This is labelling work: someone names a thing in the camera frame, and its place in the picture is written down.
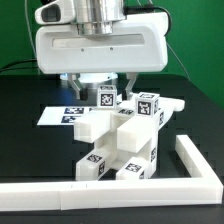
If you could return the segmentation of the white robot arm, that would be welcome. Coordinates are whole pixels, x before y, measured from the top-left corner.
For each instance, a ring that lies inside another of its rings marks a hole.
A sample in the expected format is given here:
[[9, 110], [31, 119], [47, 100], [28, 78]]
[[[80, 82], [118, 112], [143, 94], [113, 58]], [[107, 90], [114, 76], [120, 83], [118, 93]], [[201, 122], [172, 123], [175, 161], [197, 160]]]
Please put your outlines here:
[[38, 67], [45, 74], [68, 75], [81, 100], [88, 90], [81, 74], [125, 73], [130, 91], [141, 72], [167, 65], [166, 9], [148, 3], [128, 6], [124, 0], [53, 0], [35, 11]]

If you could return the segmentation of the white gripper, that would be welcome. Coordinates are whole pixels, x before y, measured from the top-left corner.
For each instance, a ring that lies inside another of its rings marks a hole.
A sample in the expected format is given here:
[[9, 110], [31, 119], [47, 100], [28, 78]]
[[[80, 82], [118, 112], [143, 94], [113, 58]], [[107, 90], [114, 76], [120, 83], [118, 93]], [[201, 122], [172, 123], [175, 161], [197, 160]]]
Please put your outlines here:
[[[74, 25], [45, 26], [36, 34], [37, 62], [46, 74], [158, 72], [168, 62], [165, 33], [168, 18], [163, 12], [129, 15], [113, 24], [113, 33], [80, 36]], [[79, 74], [69, 74], [68, 82], [79, 100], [88, 90]], [[127, 73], [122, 99], [130, 100], [137, 73]]]

